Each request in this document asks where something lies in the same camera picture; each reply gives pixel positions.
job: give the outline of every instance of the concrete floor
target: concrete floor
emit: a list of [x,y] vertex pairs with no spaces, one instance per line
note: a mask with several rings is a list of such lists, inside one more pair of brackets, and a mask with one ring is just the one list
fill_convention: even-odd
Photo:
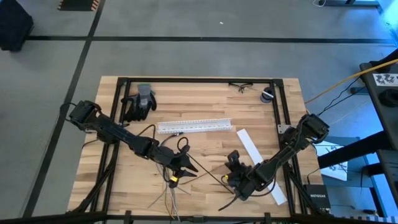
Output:
[[[58,11],[54,0],[18,2],[34,18],[32,35],[87,35],[95,15]],[[111,0],[95,35],[391,39],[375,9],[318,8],[311,0]],[[24,209],[83,45],[30,40],[19,53],[0,52],[5,71],[0,90],[7,96],[0,111],[0,218],[18,217]],[[394,49],[392,44],[94,41],[73,101],[94,100],[103,75],[297,77],[308,100],[357,72],[360,63]],[[307,108],[320,112],[348,85]],[[322,118],[333,136],[364,138],[381,129],[368,96],[353,96]],[[34,215],[65,212],[84,137],[70,124],[63,127]]]

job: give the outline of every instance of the wooden table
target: wooden table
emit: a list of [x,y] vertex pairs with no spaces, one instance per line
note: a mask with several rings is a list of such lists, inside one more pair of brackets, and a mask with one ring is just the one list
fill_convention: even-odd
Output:
[[[99,84],[95,101],[102,107],[104,114],[110,114],[117,79],[117,77],[102,77]],[[299,80],[286,78],[284,85],[290,118],[295,126],[306,113]],[[232,131],[184,135],[189,138],[190,154],[208,170],[219,167],[212,173],[220,178],[229,172],[222,165],[227,161],[226,156],[233,150],[239,151],[242,162],[252,164],[236,134],[236,131],[240,129],[246,129],[264,159],[278,152],[279,145],[272,104],[264,104],[259,99],[260,91],[266,86],[267,84],[254,84],[251,89],[246,88],[242,94],[236,87],[228,86],[226,83],[151,83],[156,93],[157,110],[150,111],[145,121],[131,122],[127,129],[137,134],[146,126],[159,121],[232,118]],[[136,92],[137,83],[133,83],[130,94]],[[279,107],[283,120],[282,105]],[[151,134],[152,130],[148,130],[143,135],[151,136]],[[167,136],[169,135],[157,134],[156,139],[162,141]],[[95,137],[95,134],[87,134],[86,142]],[[177,140],[178,138],[169,140],[167,146],[177,151]],[[102,147],[103,143],[97,141],[85,146],[82,150],[68,209],[77,207],[94,186]],[[312,147],[301,151],[297,156],[302,180],[306,182],[307,174],[318,168],[317,156]],[[193,161],[192,163],[198,168],[198,175],[205,173]],[[310,179],[314,184],[322,184],[319,171],[312,174]],[[271,194],[260,198],[252,197],[245,202],[237,200],[227,209],[218,212],[220,207],[231,201],[233,195],[209,175],[184,184],[188,180],[190,180],[189,177],[182,178],[179,187],[190,195],[181,190],[175,190],[179,215],[263,217],[264,212],[269,212],[272,217],[290,216],[287,202],[278,206]],[[278,170],[277,182],[285,193],[282,169]],[[164,181],[155,163],[135,156],[127,145],[122,143],[119,148],[108,213],[124,215],[126,210],[131,210],[133,215],[168,215],[164,197],[151,208],[147,208],[162,193],[163,184]],[[300,211],[297,195],[295,192],[296,211]],[[99,205],[102,205],[102,198],[99,198]],[[171,208],[170,197],[167,198],[167,204]]]

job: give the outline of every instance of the yellow cable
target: yellow cable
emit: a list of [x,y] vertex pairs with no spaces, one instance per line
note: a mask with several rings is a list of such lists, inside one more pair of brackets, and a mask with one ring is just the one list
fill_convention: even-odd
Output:
[[365,70],[365,71],[355,73],[354,75],[352,75],[352,76],[350,76],[350,77],[347,77],[347,78],[343,79],[342,81],[340,81],[340,82],[338,82],[337,84],[333,85],[333,86],[330,87],[329,89],[327,89],[327,90],[321,92],[318,96],[312,98],[311,100],[306,101],[305,103],[309,103],[309,102],[311,102],[311,101],[313,101],[313,100],[316,100],[319,96],[322,96],[323,94],[329,92],[330,90],[336,88],[337,86],[341,85],[342,83],[344,83],[344,82],[346,82],[346,81],[348,81],[348,80],[350,80],[350,79],[352,79],[352,78],[358,77],[358,76],[360,76],[360,75],[363,75],[363,74],[368,73],[368,72],[371,72],[371,71],[375,71],[376,69],[379,69],[379,68],[385,67],[385,66],[387,66],[387,65],[391,65],[391,64],[393,64],[393,63],[397,63],[397,62],[398,62],[398,59],[395,59],[395,60],[392,60],[392,61],[383,63],[383,64],[381,64],[381,65],[378,65],[378,66],[376,66],[376,67],[369,68],[369,69],[367,69],[367,70]]

